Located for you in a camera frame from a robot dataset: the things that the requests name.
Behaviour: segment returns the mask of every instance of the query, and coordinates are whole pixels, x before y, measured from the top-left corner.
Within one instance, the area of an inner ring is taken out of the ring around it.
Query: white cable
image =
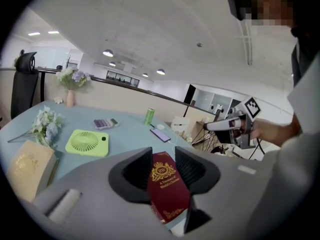
[[[178,142],[178,135],[175,133],[175,142],[172,143],[170,140],[168,141],[170,144],[172,144],[172,152],[174,153],[174,155],[176,155],[176,152],[175,152],[175,147],[177,146],[177,142]]]

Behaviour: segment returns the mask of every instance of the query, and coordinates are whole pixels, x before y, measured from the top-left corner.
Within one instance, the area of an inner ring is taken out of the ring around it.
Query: gold embossed box
[[[12,159],[7,178],[17,196],[32,202],[51,181],[57,164],[53,149],[27,140]]]

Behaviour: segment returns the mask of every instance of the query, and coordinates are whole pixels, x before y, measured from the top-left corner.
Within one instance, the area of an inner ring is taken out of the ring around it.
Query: green soda can
[[[146,126],[149,126],[152,123],[152,119],[154,118],[155,110],[152,107],[149,107],[145,119],[144,119],[144,124]]]

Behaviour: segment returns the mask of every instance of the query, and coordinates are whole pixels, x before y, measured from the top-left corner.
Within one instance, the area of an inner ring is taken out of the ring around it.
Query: vr headset
[[[251,14],[252,20],[258,20],[257,0],[228,0],[231,14],[242,21],[246,14]]]

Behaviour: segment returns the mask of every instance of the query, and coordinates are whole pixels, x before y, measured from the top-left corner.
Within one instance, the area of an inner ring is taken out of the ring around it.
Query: calculator
[[[97,130],[104,130],[104,129],[110,129],[113,127],[117,127],[119,123],[115,119],[96,119],[93,121],[94,122],[94,127]]]

